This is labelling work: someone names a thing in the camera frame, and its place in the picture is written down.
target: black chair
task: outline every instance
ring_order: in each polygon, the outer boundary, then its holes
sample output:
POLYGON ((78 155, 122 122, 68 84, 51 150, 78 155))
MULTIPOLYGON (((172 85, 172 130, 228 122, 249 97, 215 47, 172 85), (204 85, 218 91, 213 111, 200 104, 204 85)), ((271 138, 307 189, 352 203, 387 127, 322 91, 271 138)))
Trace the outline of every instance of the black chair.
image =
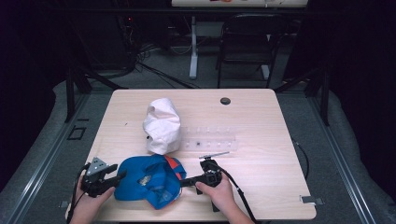
POLYGON ((286 32, 288 22, 280 15, 239 14, 224 22, 216 64, 218 88, 221 82, 221 65, 257 64, 269 66, 269 87, 279 42, 286 32))

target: white cap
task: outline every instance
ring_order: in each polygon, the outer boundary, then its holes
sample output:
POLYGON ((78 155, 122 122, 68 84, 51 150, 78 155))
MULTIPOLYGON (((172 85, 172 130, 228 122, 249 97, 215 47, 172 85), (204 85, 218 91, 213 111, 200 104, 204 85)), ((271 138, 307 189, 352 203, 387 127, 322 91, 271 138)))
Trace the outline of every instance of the white cap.
POLYGON ((149 136, 149 151, 164 155, 180 147, 180 117, 168 98, 158 99, 149 104, 143 129, 149 136))

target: blue baseball cap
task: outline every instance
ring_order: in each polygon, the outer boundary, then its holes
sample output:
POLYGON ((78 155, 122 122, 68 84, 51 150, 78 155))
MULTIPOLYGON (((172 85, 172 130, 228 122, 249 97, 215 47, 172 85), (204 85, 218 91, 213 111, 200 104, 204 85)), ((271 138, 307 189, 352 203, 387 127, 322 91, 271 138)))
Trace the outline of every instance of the blue baseball cap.
POLYGON ((158 154, 131 157, 121 163, 118 174, 125 170, 127 175, 116 188, 115 198, 119 201, 146 199, 155 209, 177 199, 179 180, 186 178, 180 161, 158 154))

